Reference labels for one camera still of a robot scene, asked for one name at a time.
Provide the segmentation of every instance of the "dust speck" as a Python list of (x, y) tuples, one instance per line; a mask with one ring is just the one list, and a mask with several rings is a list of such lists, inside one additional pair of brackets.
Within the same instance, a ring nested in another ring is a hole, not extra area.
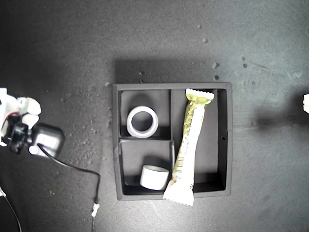
[(220, 66), (220, 64), (218, 62), (214, 62), (212, 65), (213, 69), (217, 69)]
[(109, 120), (109, 121), (106, 122), (106, 126), (107, 126), (107, 127), (110, 127), (111, 125), (112, 125), (112, 121), (111, 121), (111, 120)]

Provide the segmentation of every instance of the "white object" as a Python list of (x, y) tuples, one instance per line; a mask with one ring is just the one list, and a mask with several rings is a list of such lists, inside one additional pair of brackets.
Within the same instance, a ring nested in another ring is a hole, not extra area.
[(165, 168), (144, 165), (141, 172), (140, 185), (147, 189), (162, 190), (165, 187), (169, 171)]
[(304, 95), (304, 111), (309, 114), (309, 94)]
[(6, 88), (0, 88), (0, 128), (2, 128), (3, 121), (5, 120), (6, 96)]
[[(133, 117), (140, 112), (149, 113), (153, 119), (151, 127), (145, 131), (137, 130), (132, 125)], [(126, 128), (129, 134), (132, 135), (133, 137), (137, 137), (141, 139), (149, 138), (156, 132), (156, 130), (158, 129), (158, 126), (159, 126), (158, 116), (151, 108), (147, 106), (135, 107), (133, 110), (131, 110), (131, 112), (129, 113), (129, 116), (127, 117)]]
[(205, 105), (210, 104), (214, 94), (186, 89), (189, 100), (183, 123), (183, 140), (178, 152), (172, 179), (163, 194), (164, 199), (193, 206), (195, 152), (202, 128)]
[(39, 116), (38, 115), (31, 115), (27, 114), (23, 116), (22, 118), (22, 123), (25, 123), (28, 125), (29, 129), (32, 129), (33, 126), (39, 121)]
[(41, 105), (33, 98), (17, 98), (17, 101), (22, 115), (25, 113), (39, 115), (42, 112)]
[(37, 155), (39, 152), (39, 148), (37, 146), (30, 146), (29, 153), (32, 155)]
[(3, 192), (3, 190), (1, 189), (1, 187), (0, 187), (0, 197), (6, 197), (6, 194)]
[(91, 216), (94, 218), (96, 215), (97, 215), (97, 212), (98, 212), (98, 209), (100, 208), (100, 204), (96, 204), (94, 203), (93, 205), (93, 211), (92, 211), (92, 214)]

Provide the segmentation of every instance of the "wrapper crimped end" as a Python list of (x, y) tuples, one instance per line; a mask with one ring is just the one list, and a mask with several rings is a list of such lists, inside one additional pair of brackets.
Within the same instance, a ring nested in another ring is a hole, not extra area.
[(210, 92), (203, 92), (187, 88), (185, 90), (187, 99), (190, 101), (197, 101), (199, 104), (209, 104), (214, 99), (214, 94)]
[(190, 183), (183, 179), (170, 180), (166, 191), (163, 194), (163, 199), (167, 199), (176, 203), (193, 206), (194, 196), (190, 188)]

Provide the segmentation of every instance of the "robotic arm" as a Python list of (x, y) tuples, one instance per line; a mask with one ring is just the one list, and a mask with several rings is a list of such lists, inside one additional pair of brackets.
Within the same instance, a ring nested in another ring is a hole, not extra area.
[(0, 145), (19, 154), (27, 146), (29, 153), (46, 157), (44, 149), (53, 157), (61, 150), (65, 137), (61, 129), (38, 123), (40, 104), (33, 98), (15, 97), (0, 88)]

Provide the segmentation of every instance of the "cable connector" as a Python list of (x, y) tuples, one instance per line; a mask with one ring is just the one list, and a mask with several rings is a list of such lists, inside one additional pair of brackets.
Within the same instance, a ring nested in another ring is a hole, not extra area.
[(1, 189), (0, 187), (0, 197), (3, 196), (3, 197), (6, 197), (6, 194), (3, 192), (3, 190)]
[(95, 216), (97, 215), (97, 212), (98, 212), (98, 209), (99, 209), (99, 208), (100, 208), (100, 204), (94, 203), (94, 205), (93, 205), (93, 211), (92, 211), (92, 214), (91, 214), (92, 217), (95, 217)]

